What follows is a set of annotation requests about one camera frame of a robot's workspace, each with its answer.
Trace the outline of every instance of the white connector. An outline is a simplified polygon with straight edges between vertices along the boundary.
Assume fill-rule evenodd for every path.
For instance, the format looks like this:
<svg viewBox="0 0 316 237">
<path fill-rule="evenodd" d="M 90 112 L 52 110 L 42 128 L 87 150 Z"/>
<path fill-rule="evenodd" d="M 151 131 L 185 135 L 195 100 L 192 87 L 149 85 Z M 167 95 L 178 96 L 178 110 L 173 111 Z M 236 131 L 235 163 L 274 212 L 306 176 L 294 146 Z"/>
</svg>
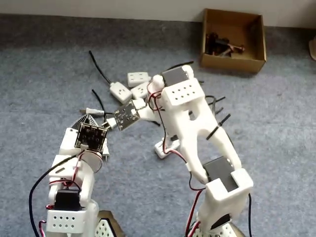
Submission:
<svg viewBox="0 0 316 237">
<path fill-rule="evenodd" d="M 110 92 L 122 104 L 126 104 L 132 98 L 132 92 L 120 82 L 112 82 L 110 84 Z"/>
<path fill-rule="evenodd" d="M 151 80 L 151 77 L 146 72 L 127 74 L 127 83 L 128 83 L 128 86 L 131 88 L 136 87 L 144 82 L 149 82 L 150 80 Z"/>
<path fill-rule="evenodd" d="M 155 152 L 156 154 L 159 156 L 160 159 L 163 159 L 165 158 L 167 155 L 171 154 L 171 153 L 167 153 L 165 154 L 163 152 L 163 149 L 162 149 L 162 144 L 163 144 L 163 141 L 160 141 L 158 143 L 155 144 Z M 169 150 L 169 149 L 172 149 L 172 150 L 176 150 L 178 149 L 180 146 L 180 141 L 179 140 L 175 140 L 172 142 L 171 146 L 168 147 L 166 150 Z"/>
<path fill-rule="evenodd" d="M 147 96 L 147 85 L 148 85 L 148 82 L 144 82 L 138 85 L 137 87 L 134 87 L 133 89 L 131 89 L 130 92 L 132 92 L 133 98 L 144 99 Z"/>
</svg>

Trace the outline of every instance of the connector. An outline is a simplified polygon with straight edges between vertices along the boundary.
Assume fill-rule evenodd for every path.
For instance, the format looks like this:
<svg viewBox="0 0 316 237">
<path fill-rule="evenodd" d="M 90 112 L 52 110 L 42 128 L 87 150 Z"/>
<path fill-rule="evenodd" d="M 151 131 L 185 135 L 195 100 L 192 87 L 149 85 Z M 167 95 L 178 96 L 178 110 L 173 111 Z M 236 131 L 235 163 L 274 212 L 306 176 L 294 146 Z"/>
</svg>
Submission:
<svg viewBox="0 0 316 237">
<path fill-rule="evenodd" d="M 134 99 L 139 99 L 139 98 L 144 99 L 148 94 L 147 85 L 148 85 L 148 82 L 144 82 L 144 83 L 141 83 L 140 85 L 138 85 L 137 87 L 131 89 L 130 92 L 132 92 L 133 98 Z"/>
<path fill-rule="evenodd" d="M 126 104 L 132 98 L 132 92 L 120 82 L 112 82 L 110 84 L 110 92 L 122 104 Z"/>
<path fill-rule="evenodd" d="M 128 73 L 127 83 L 130 88 L 136 87 L 144 82 L 149 82 L 151 77 L 146 72 Z"/>
<path fill-rule="evenodd" d="M 96 110 L 96 109 L 91 109 L 91 108 L 86 108 L 83 110 L 80 110 L 80 113 L 84 114 L 84 115 L 99 115 L 99 116 L 103 116 L 104 115 L 104 111 L 103 110 Z"/>
</svg>

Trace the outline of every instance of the white plastic connector block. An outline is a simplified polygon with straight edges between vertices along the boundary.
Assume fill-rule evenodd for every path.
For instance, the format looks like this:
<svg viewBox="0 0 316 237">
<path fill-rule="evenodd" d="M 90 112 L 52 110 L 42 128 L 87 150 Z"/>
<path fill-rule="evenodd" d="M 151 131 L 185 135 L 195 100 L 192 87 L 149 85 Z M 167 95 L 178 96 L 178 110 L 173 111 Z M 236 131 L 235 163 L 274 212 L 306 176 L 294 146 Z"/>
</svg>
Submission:
<svg viewBox="0 0 316 237">
<path fill-rule="evenodd" d="M 127 89 L 120 82 L 113 82 L 110 84 L 110 92 L 117 98 L 122 104 L 126 104 L 132 98 L 132 92 Z"/>
<path fill-rule="evenodd" d="M 205 94 L 196 78 L 168 86 L 162 91 L 166 106 L 170 108 L 201 97 L 204 98 L 204 96 Z"/>
<path fill-rule="evenodd" d="M 100 220 L 98 226 L 95 228 L 94 237 L 115 237 L 107 220 Z"/>
<path fill-rule="evenodd" d="M 147 85 L 148 82 L 141 83 L 137 87 L 134 87 L 130 91 L 132 92 L 134 99 L 142 98 L 144 99 L 147 96 Z"/>
<path fill-rule="evenodd" d="M 47 212 L 46 231 L 54 233 L 80 234 L 84 232 L 83 223 L 86 220 L 85 211 L 59 211 Z"/>
<path fill-rule="evenodd" d="M 149 82 L 150 80 L 151 80 L 151 77 L 146 72 L 127 74 L 127 83 L 128 83 L 128 86 L 131 88 L 136 87 L 144 82 Z"/>
<path fill-rule="evenodd" d="M 180 141 L 179 141 L 179 140 L 175 140 L 175 141 L 172 142 L 171 146 L 169 146 L 168 148 L 166 148 L 166 150 L 167 150 L 167 151 L 170 150 L 170 149 L 176 150 L 176 149 L 179 148 L 179 146 L 180 146 Z M 159 156 L 160 159 L 163 159 L 163 158 L 165 158 L 167 155 L 170 154 L 170 153 L 165 154 L 165 153 L 163 152 L 163 149 L 162 149 L 162 141 L 160 141 L 160 142 L 158 142 L 158 143 L 155 144 L 155 152 L 156 152 L 156 154 Z"/>
</svg>

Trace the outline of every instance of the wire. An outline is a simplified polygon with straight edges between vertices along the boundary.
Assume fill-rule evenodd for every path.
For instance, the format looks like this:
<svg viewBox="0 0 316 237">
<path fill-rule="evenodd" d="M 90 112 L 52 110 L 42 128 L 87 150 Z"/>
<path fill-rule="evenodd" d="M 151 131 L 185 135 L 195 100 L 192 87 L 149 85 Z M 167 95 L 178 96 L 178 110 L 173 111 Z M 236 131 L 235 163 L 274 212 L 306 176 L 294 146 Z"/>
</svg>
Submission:
<svg viewBox="0 0 316 237">
<path fill-rule="evenodd" d="M 249 197 L 249 208 L 248 208 L 248 228 L 249 228 L 249 237 L 252 237 L 252 232 L 251 232 L 251 203 L 252 203 L 252 199 L 251 199 L 251 195 L 248 194 Z"/>
<path fill-rule="evenodd" d="M 89 50 L 89 54 L 90 54 L 90 56 L 91 56 L 91 58 L 92 58 L 92 61 L 93 61 L 94 65 L 95 65 L 95 67 L 96 67 L 97 70 L 99 71 L 99 73 L 100 73 L 100 74 L 102 75 L 102 77 L 108 82 L 108 84 L 111 84 L 111 81 L 104 75 L 104 73 L 103 73 L 102 70 L 100 69 L 99 65 L 98 65 L 97 62 L 95 61 L 95 58 L 94 58 L 94 56 L 93 56 L 91 50 Z"/>
<path fill-rule="evenodd" d="M 190 179 L 189 179 L 189 187 L 190 187 L 190 189 L 193 190 L 193 191 L 201 191 L 201 190 L 205 189 L 205 188 L 201 188 L 201 189 L 192 188 L 191 181 L 192 181 L 192 173 L 190 172 Z"/>
<path fill-rule="evenodd" d="M 107 121 L 107 113 L 105 112 L 105 109 L 104 109 L 104 105 L 102 103 L 102 100 L 100 98 L 100 96 L 97 94 L 97 92 L 95 92 L 94 89 L 91 90 L 93 92 L 93 94 L 95 95 L 95 97 L 97 97 L 97 100 L 99 101 L 99 104 L 101 105 L 103 111 L 104 111 L 104 114 L 103 114 L 103 118 L 104 118 L 104 122 Z"/>
<path fill-rule="evenodd" d="M 53 167 L 51 167 L 48 171 L 46 171 L 33 185 L 33 187 L 31 188 L 31 191 L 30 191 L 30 194 L 29 194 L 29 213 L 30 213 L 30 221 L 31 221 L 31 225 L 32 225 L 32 228 L 33 228 L 33 231 L 34 231 L 34 234 L 36 237 L 40 237 L 39 234 L 38 234 L 38 231 L 36 229 L 36 225 L 35 225 L 35 222 L 34 222 L 34 217 L 33 217 L 33 193 L 34 193 L 34 190 L 36 189 L 36 187 L 39 185 L 39 183 L 43 180 L 43 178 L 46 177 L 47 174 L 49 174 L 52 170 L 54 170 L 55 168 L 61 166 L 62 164 L 66 163 L 67 161 L 75 158 L 77 155 L 79 154 L 76 154 L 76 155 L 73 155 L 71 157 L 68 157 L 64 160 L 62 160 L 61 162 L 59 162 L 58 164 L 54 165 Z"/>
<path fill-rule="evenodd" d="M 72 184 L 74 184 L 81 192 L 80 186 L 74 180 L 70 180 L 70 179 L 54 180 L 54 181 L 49 182 L 49 185 L 58 184 L 58 183 L 65 183 L 66 184 L 65 186 L 67 186 L 67 187 L 70 187 Z"/>
<path fill-rule="evenodd" d="M 200 225 L 200 223 L 201 223 L 201 221 L 197 221 L 197 222 L 193 225 L 193 227 L 192 227 L 191 231 L 189 232 L 189 234 L 187 235 L 187 237 L 193 237 L 194 232 L 197 230 L 197 228 L 198 228 L 198 226 Z"/>
<path fill-rule="evenodd" d="M 46 223 L 45 220 L 39 221 L 39 232 L 40 232 L 41 237 L 46 237 L 45 232 L 42 227 L 42 224 L 45 224 L 45 223 Z"/>
<path fill-rule="evenodd" d="M 188 217 L 188 221 L 187 221 L 186 236 L 189 233 L 190 225 L 191 225 L 191 221 L 192 221 L 192 217 L 193 217 L 193 213 L 194 213 L 194 209 L 195 209 L 195 207 L 197 205 L 198 198 L 199 198 L 199 196 L 201 195 L 202 192 L 203 192 L 203 190 L 198 191 L 197 194 L 196 194 L 196 197 L 194 198 L 194 202 L 193 202 L 193 205 L 191 207 L 191 211 L 190 211 L 190 214 L 189 214 L 189 217 Z"/>
</svg>

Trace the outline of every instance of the white plastic piece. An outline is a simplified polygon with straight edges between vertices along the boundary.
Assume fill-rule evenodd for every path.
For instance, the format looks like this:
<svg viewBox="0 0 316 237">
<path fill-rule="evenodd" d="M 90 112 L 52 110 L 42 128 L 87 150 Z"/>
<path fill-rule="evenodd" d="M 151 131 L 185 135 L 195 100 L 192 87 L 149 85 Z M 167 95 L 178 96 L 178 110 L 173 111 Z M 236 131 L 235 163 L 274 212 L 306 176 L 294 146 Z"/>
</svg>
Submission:
<svg viewBox="0 0 316 237">
<path fill-rule="evenodd" d="M 135 88 L 131 89 L 133 98 L 138 99 L 142 98 L 144 99 L 147 96 L 147 85 L 148 82 L 141 83 L 140 85 L 136 86 Z"/>
<path fill-rule="evenodd" d="M 107 220 L 101 219 L 95 228 L 95 237 L 115 237 Z"/>
<path fill-rule="evenodd" d="M 120 82 L 113 82 L 110 84 L 110 92 L 117 98 L 122 104 L 126 104 L 132 98 L 132 92 L 127 89 Z"/>
<path fill-rule="evenodd" d="M 172 142 L 171 146 L 169 146 L 169 147 L 166 148 L 166 150 L 167 150 L 167 151 L 170 150 L 170 149 L 176 150 L 176 149 L 179 148 L 179 146 L 180 146 L 179 140 L 175 140 L 175 141 Z M 165 154 L 165 153 L 163 152 L 163 149 L 162 149 L 162 141 L 160 141 L 160 142 L 158 142 L 158 143 L 155 144 L 155 152 L 156 152 L 156 154 L 159 156 L 160 159 L 163 159 L 163 158 L 165 158 L 167 155 L 171 154 L 171 153 Z"/>
<path fill-rule="evenodd" d="M 108 122 L 109 126 L 111 127 L 111 129 L 115 128 L 118 125 L 115 118 L 108 118 L 107 122 Z"/>
<path fill-rule="evenodd" d="M 127 83 L 130 88 L 136 87 L 144 82 L 149 82 L 150 76 L 146 72 L 128 73 Z"/>
<path fill-rule="evenodd" d="M 235 234 L 231 224 L 227 223 L 223 226 L 215 228 L 209 232 L 209 234 L 205 234 L 198 228 L 193 237 L 237 237 Z"/>
<path fill-rule="evenodd" d="M 104 111 L 103 110 L 91 109 L 91 108 L 88 108 L 88 107 L 85 109 L 85 113 L 86 114 L 91 114 L 91 115 L 99 115 L 99 116 L 103 116 L 104 115 Z"/>
<path fill-rule="evenodd" d="M 204 98 L 205 94 L 197 79 L 185 80 L 181 83 L 166 87 L 162 91 L 165 105 L 168 107 L 183 105 L 198 98 Z"/>
<path fill-rule="evenodd" d="M 60 155 L 75 155 L 80 152 L 80 148 L 75 148 L 75 142 L 78 135 L 78 131 L 68 127 L 66 129 L 64 139 L 60 145 Z"/>
<path fill-rule="evenodd" d="M 108 139 L 106 138 L 103 143 L 102 157 L 103 159 L 105 159 L 105 161 L 107 161 L 109 156 L 110 156 L 110 153 L 109 153 L 109 148 L 108 148 Z"/>
<path fill-rule="evenodd" d="M 98 221 L 98 204 L 91 200 L 88 207 L 82 211 L 47 212 L 46 237 L 92 237 Z"/>
<path fill-rule="evenodd" d="M 228 214 L 236 219 L 244 209 L 248 194 L 253 187 L 253 181 L 243 168 L 231 173 L 238 188 L 228 192 L 220 179 L 206 184 L 205 199 L 200 206 L 197 219 L 201 221 L 201 231 L 208 232 L 212 225 Z"/>
</svg>

